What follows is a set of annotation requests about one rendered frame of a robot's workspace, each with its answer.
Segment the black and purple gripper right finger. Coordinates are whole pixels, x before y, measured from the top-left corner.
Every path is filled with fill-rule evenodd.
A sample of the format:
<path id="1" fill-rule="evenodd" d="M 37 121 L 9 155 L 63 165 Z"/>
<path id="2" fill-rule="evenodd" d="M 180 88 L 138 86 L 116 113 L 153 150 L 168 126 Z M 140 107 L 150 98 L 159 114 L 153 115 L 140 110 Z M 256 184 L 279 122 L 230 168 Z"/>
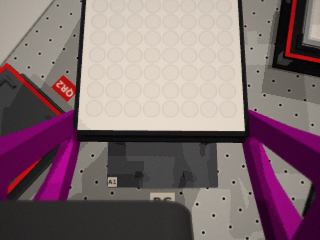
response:
<path id="1" fill-rule="evenodd" d="M 320 136 L 248 110 L 242 143 L 265 240 L 320 240 Z M 263 145 L 308 178 L 315 198 L 303 220 L 280 185 Z"/>

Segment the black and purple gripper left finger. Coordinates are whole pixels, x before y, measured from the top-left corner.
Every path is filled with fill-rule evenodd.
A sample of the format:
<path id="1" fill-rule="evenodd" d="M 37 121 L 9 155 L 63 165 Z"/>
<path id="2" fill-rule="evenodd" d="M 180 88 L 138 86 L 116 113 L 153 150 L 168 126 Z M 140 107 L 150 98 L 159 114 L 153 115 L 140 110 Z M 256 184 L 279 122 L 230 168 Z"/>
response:
<path id="1" fill-rule="evenodd" d="M 33 200 L 67 200 L 80 141 L 74 110 L 30 128 L 0 137 L 0 200 L 9 200 L 12 180 L 57 147 L 50 170 Z"/>

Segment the grey rectangular base plate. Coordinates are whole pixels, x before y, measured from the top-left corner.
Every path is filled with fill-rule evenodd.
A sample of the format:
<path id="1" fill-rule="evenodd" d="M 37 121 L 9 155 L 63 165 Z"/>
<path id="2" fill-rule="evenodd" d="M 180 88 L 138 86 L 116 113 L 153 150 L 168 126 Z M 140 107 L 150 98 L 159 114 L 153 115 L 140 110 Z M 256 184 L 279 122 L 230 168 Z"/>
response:
<path id="1" fill-rule="evenodd" d="M 282 0 L 242 0 L 248 110 L 320 136 L 320 77 L 272 68 Z M 76 86 L 82 0 L 52 0 L 0 64 L 26 75 L 65 113 L 51 87 Z M 263 144 L 262 144 L 263 145 Z M 303 219 L 312 182 L 263 145 L 273 171 Z M 150 200 L 175 193 L 191 213 L 194 240 L 265 240 L 242 143 L 217 143 L 217 188 L 108 188 L 108 142 L 80 142 L 67 200 Z"/>

